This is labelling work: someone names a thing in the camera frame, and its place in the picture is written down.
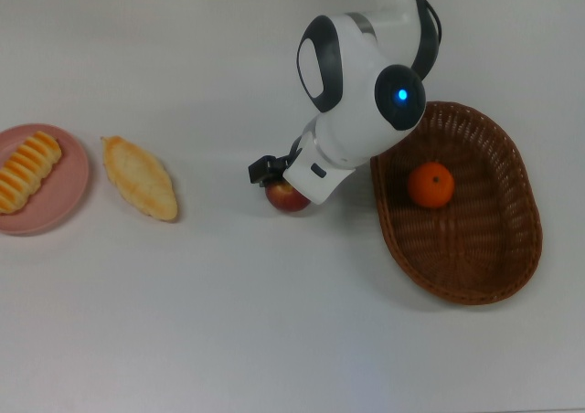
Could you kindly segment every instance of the pink plate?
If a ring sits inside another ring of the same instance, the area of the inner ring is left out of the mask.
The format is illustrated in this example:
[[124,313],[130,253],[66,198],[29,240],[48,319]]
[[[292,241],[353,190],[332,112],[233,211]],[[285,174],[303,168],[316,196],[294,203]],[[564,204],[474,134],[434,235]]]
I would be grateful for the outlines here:
[[87,187],[90,163],[85,150],[77,139],[53,125],[30,123],[0,132],[0,165],[39,130],[57,139],[63,155],[22,209],[0,214],[0,232],[24,235],[53,227],[78,204]]

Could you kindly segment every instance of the brown wicker basket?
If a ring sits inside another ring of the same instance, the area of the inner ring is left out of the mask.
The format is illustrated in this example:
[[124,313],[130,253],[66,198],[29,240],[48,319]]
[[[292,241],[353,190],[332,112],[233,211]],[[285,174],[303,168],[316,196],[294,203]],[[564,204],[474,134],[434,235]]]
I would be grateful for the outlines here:
[[[415,206],[408,175],[444,164],[455,178],[441,209]],[[495,122],[454,102],[430,102],[417,128],[371,160],[380,225],[400,267],[423,289],[467,305],[502,301],[535,272],[542,228],[520,152]]]

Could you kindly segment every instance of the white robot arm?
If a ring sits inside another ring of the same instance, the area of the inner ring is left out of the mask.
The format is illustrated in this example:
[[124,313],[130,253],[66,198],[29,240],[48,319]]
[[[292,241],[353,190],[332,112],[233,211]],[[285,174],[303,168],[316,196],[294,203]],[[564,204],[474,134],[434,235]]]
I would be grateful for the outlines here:
[[297,67],[320,113],[288,155],[267,155],[249,167],[252,183],[284,178],[321,204],[355,168],[417,125],[440,23],[426,0],[376,1],[377,11],[318,16],[307,27]]

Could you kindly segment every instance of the apple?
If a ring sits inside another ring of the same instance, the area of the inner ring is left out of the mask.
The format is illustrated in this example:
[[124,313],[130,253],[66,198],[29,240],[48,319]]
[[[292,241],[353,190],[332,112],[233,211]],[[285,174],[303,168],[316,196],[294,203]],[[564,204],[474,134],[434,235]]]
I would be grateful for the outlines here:
[[311,203],[311,200],[297,191],[286,180],[278,180],[267,184],[265,192],[268,201],[283,212],[298,212]]

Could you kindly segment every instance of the pastry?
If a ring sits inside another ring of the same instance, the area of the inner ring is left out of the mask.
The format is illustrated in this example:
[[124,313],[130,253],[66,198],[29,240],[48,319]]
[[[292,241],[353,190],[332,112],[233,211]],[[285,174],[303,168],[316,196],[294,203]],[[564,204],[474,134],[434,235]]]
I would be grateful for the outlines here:
[[102,137],[101,142],[103,165],[122,197],[146,215],[174,219],[178,209],[175,192],[158,159],[120,136]]
[[60,158],[55,138],[44,132],[27,137],[0,168],[0,213],[12,214],[24,207]]

